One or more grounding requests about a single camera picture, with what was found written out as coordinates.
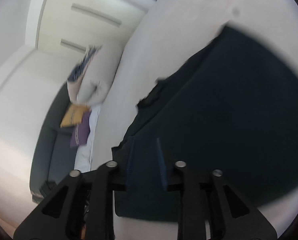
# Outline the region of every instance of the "white wall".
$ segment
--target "white wall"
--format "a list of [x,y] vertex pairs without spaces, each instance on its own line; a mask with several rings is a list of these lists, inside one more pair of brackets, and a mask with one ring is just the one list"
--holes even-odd
[[35,207],[29,189],[34,149],[74,64],[35,50],[0,90],[0,218],[15,228]]
[[41,11],[46,0],[31,0],[27,17],[27,26],[25,34],[25,44],[31,47],[37,47],[37,32],[41,20]]
[[25,44],[31,0],[0,0],[0,66]]

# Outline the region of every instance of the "bed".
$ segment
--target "bed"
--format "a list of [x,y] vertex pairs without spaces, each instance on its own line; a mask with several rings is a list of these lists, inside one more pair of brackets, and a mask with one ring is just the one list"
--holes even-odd
[[[254,37],[298,76],[298,6],[294,0],[158,0],[127,43],[99,114],[91,169],[112,159],[158,77],[174,73],[229,22]],[[280,236],[298,214],[298,187],[260,207]],[[114,215],[116,239],[176,239],[177,224]]]

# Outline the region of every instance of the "dark fabric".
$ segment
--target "dark fabric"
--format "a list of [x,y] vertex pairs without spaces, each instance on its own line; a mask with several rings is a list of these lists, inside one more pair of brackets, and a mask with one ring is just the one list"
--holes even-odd
[[58,133],[49,168],[49,181],[61,182],[74,168],[77,148],[70,148],[71,135]]
[[91,111],[85,112],[82,116],[81,123],[76,125],[76,127],[74,128],[70,139],[70,148],[87,144],[88,136],[90,133],[90,114]]
[[[29,185],[31,193],[37,198],[42,197],[40,188],[49,177],[55,177],[57,178],[56,182],[59,182],[61,181],[60,178],[62,177],[63,179],[70,170],[72,170],[71,168],[74,167],[75,158],[72,156],[75,155],[74,151],[71,150],[69,154],[65,152],[65,147],[69,148],[70,138],[74,127],[60,128],[60,123],[69,104],[70,100],[67,83],[65,83],[59,90],[48,110],[33,155]],[[61,137],[63,147],[59,144],[58,135],[63,135]],[[57,157],[53,157],[56,141],[59,152],[56,154]],[[62,163],[59,163],[61,155],[63,160]],[[63,167],[59,167],[59,174],[57,174],[57,165],[63,165]]]
[[298,79],[237,30],[225,26],[138,110],[113,148],[114,160],[129,157],[128,191],[115,193],[119,216],[177,220],[179,196],[163,191],[159,151],[196,171],[223,170],[257,206],[298,185]]

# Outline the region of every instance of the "gray sofa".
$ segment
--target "gray sofa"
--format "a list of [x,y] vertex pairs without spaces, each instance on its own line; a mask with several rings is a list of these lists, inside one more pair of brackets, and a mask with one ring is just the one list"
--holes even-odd
[[74,168],[77,148],[70,148],[73,127],[60,128],[69,105],[65,83],[49,108],[33,155],[29,186],[36,203]]

